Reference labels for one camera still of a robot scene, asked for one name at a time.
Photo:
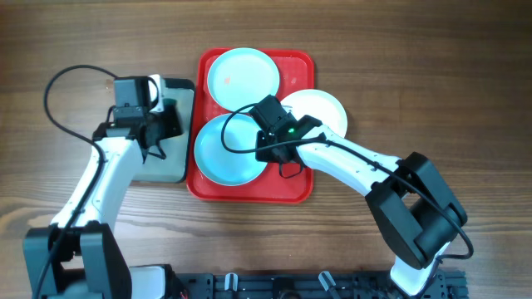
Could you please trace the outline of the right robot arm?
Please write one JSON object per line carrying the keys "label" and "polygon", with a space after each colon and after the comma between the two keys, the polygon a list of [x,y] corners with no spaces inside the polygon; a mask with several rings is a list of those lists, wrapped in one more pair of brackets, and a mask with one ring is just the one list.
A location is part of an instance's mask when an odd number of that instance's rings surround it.
{"label": "right robot arm", "polygon": [[468,259],[474,249],[463,227],[466,211],[436,166],[423,154],[378,154],[305,115],[254,117],[260,128],[257,155],[297,162],[333,176],[362,195],[378,229],[395,253],[390,278],[396,292],[418,297],[432,282],[447,247],[461,237]]}

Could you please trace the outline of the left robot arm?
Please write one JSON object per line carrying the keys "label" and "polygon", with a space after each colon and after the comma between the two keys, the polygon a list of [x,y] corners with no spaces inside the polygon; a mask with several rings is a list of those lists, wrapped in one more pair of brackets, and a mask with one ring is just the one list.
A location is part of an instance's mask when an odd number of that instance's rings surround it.
{"label": "left robot arm", "polygon": [[186,288],[170,265],[128,267],[113,228],[133,178],[150,147],[180,135],[171,105],[161,112],[112,107],[88,143],[89,163],[65,207],[23,242],[35,298],[184,298]]}

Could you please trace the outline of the white plate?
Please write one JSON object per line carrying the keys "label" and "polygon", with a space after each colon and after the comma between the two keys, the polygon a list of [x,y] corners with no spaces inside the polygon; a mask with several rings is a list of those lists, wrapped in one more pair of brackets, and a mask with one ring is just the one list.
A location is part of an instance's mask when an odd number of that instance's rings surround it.
{"label": "white plate", "polygon": [[347,113],[338,99],[326,91],[316,89],[295,91],[282,99],[281,105],[297,120],[310,115],[322,121],[340,137],[346,136]]}

